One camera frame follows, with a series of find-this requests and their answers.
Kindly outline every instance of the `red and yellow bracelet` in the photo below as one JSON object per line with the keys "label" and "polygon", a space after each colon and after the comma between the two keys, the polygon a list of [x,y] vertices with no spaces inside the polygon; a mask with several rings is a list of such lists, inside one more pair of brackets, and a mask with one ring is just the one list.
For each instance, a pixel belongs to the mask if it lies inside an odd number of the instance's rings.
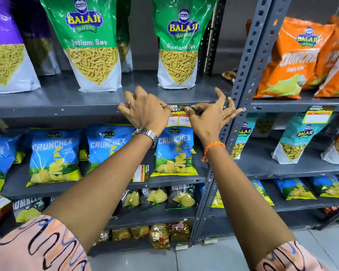
{"label": "red and yellow bracelet", "polygon": [[222,145],[224,148],[226,148],[226,146],[222,143],[222,142],[214,142],[214,143],[211,143],[209,146],[207,146],[206,148],[205,148],[205,151],[203,152],[203,157],[202,157],[202,162],[204,162],[204,161],[208,161],[208,157],[207,157],[207,151],[209,150],[209,148],[211,147],[211,146],[214,146],[214,145]]}

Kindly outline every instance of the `watch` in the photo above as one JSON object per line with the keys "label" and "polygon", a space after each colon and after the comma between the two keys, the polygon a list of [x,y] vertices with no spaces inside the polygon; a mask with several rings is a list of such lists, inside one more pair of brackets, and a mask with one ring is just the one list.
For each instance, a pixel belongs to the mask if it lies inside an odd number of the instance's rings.
{"label": "watch", "polygon": [[152,139],[153,145],[151,146],[151,148],[154,148],[156,146],[158,140],[157,135],[152,130],[146,129],[144,127],[137,128],[136,131],[134,131],[133,134],[131,135],[131,138],[140,133],[145,134]]}

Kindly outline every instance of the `orange chip bag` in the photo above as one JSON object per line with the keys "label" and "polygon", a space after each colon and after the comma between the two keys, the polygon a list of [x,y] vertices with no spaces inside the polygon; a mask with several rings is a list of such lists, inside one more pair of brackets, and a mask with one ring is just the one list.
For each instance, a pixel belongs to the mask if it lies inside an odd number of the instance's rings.
{"label": "orange chip bag", "polygon": [[335,25],[285,17],[265,68],[255,99],[300,99],[301,86],[313,76],[319,50]]}
{"label": "orange chip bag", "polygon": [[314,75],[307,80],[302,90],[321,85],[339,57],[339,17],[333,15],[329,20],[329,24],[335,24],[333,34],[319,51]]}

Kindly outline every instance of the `tile floor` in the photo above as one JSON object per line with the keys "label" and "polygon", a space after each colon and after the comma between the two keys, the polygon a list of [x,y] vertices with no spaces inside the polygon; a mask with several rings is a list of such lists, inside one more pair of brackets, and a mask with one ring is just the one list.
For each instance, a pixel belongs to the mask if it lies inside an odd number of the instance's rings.
{"label": "tile floor", "polygon": [[[298,241],[330,270],[339,271],[339,225],[323,231],[295,230]],[[217,244],[195,245],[188,250],[138,250],[101,254],[90,259],[93,271],[248,271],[235,237]]]}

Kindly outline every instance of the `patterned sleeve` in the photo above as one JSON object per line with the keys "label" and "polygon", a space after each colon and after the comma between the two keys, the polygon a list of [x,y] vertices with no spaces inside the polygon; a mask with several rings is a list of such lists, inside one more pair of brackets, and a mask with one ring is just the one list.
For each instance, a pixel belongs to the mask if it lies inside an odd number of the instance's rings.
{"label": "patterned sleeve", "polygon": [[257,265],[257,271],[329,271],[298,241],[286,242]]}
{"label": "patterned sleeve", "polygon": [[59,220],[41,215],[0,240],[0,271],[47,269],[91,270],[83,247]]}

